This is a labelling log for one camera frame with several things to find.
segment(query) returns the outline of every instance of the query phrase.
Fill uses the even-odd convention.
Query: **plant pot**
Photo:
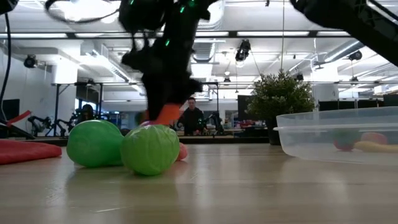
[[[279,132],[274,131],[274,128],[278,127],[276,117],[266,120],[266,125],[268,129],[269,144],[272,146],[280,146]]]

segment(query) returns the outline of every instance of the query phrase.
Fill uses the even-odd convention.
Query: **green squishy ball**
[[[99,120],[85,121],[70,132],[67,154],[84,167],[122,166],[122,141],[123,136],[115,125]]]
[[[101,121],[102,123],[105,123],[105,124],[111,126],[112,129],[120,132],[119,128],[115,124],[110,123],[109,121],[106,121],[106,120],[98,120],[98,121]]]
[[[175,131],[164,125],[148,125],[130,131],[123,139],[123,164],[137,174],[158,175],[175,162],[180,141]]]

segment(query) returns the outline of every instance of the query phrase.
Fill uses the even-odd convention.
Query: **green plant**
[[[267,120],[282,114],[309,112],[314,107],[310,84],[280,70],[278,74],[261,75],[254,84],[248,112]]]

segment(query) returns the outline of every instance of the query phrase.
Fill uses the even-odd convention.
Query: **man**
[[[86,104],[81,108],[76,124],[92,119],[94,119],[94,109],[91,105]]]
[[[184,111],[177,122],[177,126],[184,125],[184,135],[193,135],[198,130],[199,119],[204,119],[203,112],[196,107],[196,99],[188,98],[188,109]]]

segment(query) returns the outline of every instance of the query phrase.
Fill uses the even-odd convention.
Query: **plastic bin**
[[[277,117],[284,152],[301,159],[398,165],[398,106]]]

